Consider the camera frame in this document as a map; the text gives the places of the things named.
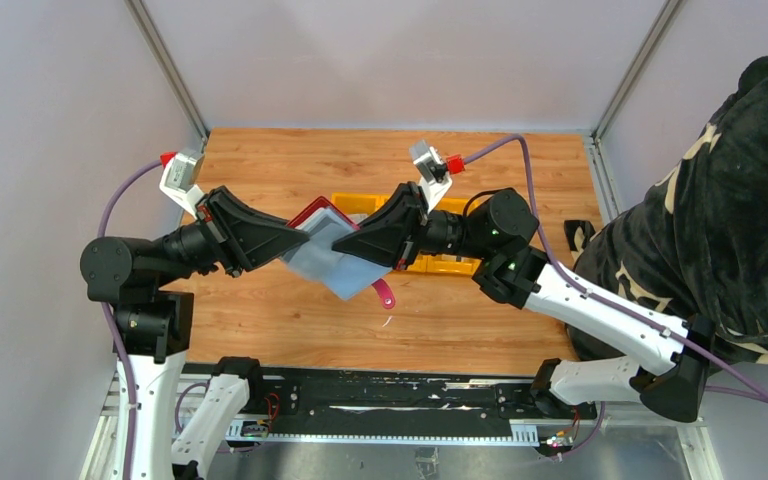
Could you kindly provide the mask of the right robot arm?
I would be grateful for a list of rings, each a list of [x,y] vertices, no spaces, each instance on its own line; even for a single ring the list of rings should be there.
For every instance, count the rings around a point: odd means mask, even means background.
[[[471,258],[473,281],[496,303],[551,316],[617,351],[611,359],[542,363],[531,403],[544,417],[592,402],[634,402],[666,419],[698,415],[710,367],[713,325],[632,303],[583,279],[531,241],[538,219],[505,188],[478,195],[459,213],[432,210],[414,183],[333,248],[394,270],[420,254]]]

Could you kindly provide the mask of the red leather card holder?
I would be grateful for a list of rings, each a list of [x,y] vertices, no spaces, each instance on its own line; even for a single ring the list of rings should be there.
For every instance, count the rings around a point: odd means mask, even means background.
[[[333,249],[335,241],[358,226],[327,198],[316,198],[288,225],[309,235],[306,243],[281,256],[291,272],[324,285],[343,301],[371,287],[383,308],[395,307],[395,295],[384,280],[390,268]]]

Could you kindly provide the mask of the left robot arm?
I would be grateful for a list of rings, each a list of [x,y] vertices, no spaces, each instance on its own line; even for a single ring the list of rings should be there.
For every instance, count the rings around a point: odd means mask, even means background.
[[[170,284],[218,270],[239,277],[302,246],[309,236],[247,206],[225,187],[190,208],[193,221],[163,237],[102,236],[80,259],[88,298],[102,306],[111,326],[124,383],[117,479],[206,478],[233,418],[258,411],[266,400],[259,361],[224,357],[195,414],[175,431],[195,297]]]

